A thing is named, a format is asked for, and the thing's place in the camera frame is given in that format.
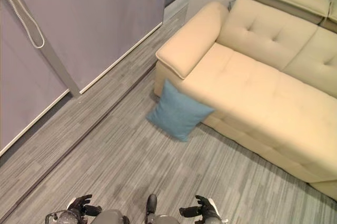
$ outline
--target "gray striped carpet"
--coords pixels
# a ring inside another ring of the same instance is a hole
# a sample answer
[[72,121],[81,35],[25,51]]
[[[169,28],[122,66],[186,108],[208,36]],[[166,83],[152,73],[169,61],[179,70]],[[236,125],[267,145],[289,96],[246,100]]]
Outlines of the gray striped carpet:
[[230,223],[337,223],[337,203],[205,125],[189,142],[172,139],[146,121],[157,98],[154,72],[42,181],[4,223],[43,223],[74,196],[117,208],[141,224],[150,193],[158,213],[179,217],[178,208],[212,197]]

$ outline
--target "sofa backrest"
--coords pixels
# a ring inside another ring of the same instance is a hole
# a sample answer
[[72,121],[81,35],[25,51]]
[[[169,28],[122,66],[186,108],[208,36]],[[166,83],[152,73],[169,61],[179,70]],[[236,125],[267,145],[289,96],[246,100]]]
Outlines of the sofa backrest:
[[236,0],[217,42],[337,98],[337,34],[254,0]]
[[283,72],[337,98],[337,34],[318,27]]
[[282,70],[317,25],[254,0],[236,0],[217,42]]

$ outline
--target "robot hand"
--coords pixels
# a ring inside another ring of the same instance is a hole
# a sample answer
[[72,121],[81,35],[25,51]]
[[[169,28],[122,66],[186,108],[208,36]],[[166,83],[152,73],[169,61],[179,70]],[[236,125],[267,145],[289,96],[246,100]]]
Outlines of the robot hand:
[[212,199],[207,199],[200,195],[195,196],[200,206],[180,208],[179,212],[184,217],[202,216],[202,220],[196,221],[196,224],[202,224],[206,222],[210,223],[222,223],[222,219],[219,216],[215,203]]
[[94,207],[88,205],[90,203],[92,195],[84,195],[79,198],[74,198],[68,205],[67,210],[77,212],[80,216],[89,215],[97,216],[102,212],[102,207]]

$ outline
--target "tufted seat cushion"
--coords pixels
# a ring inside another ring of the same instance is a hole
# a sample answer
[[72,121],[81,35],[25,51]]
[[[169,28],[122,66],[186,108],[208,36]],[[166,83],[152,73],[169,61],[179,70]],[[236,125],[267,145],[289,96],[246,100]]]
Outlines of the tufted seat cushion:
[[217,109],[206,124],[289,173],[306,182],[337,179],[333,97],[218,43],[180,88]]

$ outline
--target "cord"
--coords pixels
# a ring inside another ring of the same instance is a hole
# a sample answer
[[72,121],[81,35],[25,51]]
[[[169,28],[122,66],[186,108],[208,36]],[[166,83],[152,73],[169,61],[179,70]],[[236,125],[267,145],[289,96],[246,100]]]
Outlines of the cord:
[[37,24],[36,21],[35,21],[35,19],[29,14],[28,10],[24,7],[24,5],[22,4],[21,0],[17,0],[17,2],[19,2],[20,6],[21,6],[21,8],[23,9],[23,11],[25,12],[25,14],[31,19],[31,21],[34,23],[35,27],[37,28],[37,31],[38,31],[38,33],[39,33],[41,39],[42,39],[42,45],[40,45],[40,46],[36,45],[36,43],[33,41],[32,36],[31,36],[31,33],[29,32],[29,29],[28,29],[27,25],[25,24],[25,22],[23,21],[23,19],[22,19],[20,13],[18,12],[18,10],[17,10],[17,8],[16,8],[16,5],[15,5],[15,3],[13,2],[13,0],[8,0],[8,1],[9,1],[9,3],[11,4],[11,6],[12,6],[14,12],[16,13],[17,17],[19,18],[20,22],[21,22],[22,25],[24,26],[24,28],[25,28],[25,30],[26,30],[26,32],[27,32],[27,35],[28,35],[28,37],[29,37],[29,39],[30,39],[32,45],[33,45],[35,48],[37,48],[37,49],[42,48],[42,47],[44,46],[44,44],[45,44],[45,39],[44,39],[44,37],[43,37],[43,35],[42,35],[42,32],[41,32],[41,30],[40,30],[40,27],[38,26],[38,24]]

